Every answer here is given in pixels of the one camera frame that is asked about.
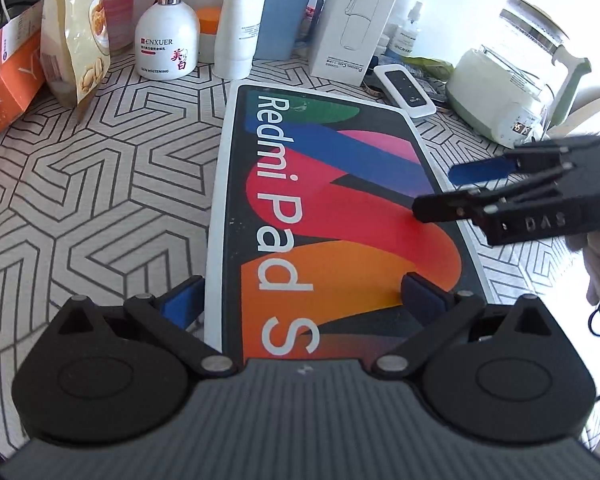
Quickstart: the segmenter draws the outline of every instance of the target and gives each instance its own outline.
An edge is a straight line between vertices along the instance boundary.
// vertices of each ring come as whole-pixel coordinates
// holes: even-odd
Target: orange lid
[[[200,34],[217,34],[220,22],[220,7],[205,7],[196,11],[200,20]]]

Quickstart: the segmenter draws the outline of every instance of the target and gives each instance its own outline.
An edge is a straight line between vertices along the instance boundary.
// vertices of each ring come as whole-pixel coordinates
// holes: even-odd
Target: jar with orange lid
[[[200,42],[198,43],[198,61],[200,63],[214,62],[220,10],[220,7],[205,7],[196,11],[200,20]]]

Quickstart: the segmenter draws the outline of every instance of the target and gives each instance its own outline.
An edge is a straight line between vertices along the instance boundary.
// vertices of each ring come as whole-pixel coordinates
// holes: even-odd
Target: white tube
[[[264,0],[224,0],[212,72],[222,79],[245,79],[256,53]]]

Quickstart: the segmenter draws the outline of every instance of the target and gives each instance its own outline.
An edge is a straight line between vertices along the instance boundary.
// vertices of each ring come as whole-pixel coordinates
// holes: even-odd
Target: geometric patterned tablecloth
[[[7,455],[26,439],[10,395],[15,370],[71,294],[120,304],[205,272],[229,83],[209,65],[155,82],[133,64],[132,56],[113,61],[80,124],[43,90],[0,134],[0,451]],[[369,98],[309,76],[300,59],[257,61],[250,78]],[[498,149],[453,115],[416,126],[444,169]],[[474,230],[474,241],[495,297],[506,303],[543,293],[570,264],[559,240],[489,248]]]

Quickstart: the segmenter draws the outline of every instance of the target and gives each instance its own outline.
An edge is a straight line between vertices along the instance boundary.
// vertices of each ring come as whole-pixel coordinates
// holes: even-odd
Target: bottle illustration on box
[[[340,44],[347,50],[359,49],[365,41],[369,25],[380,0],[351,0],[344,10],[349,18],[344,27]]]

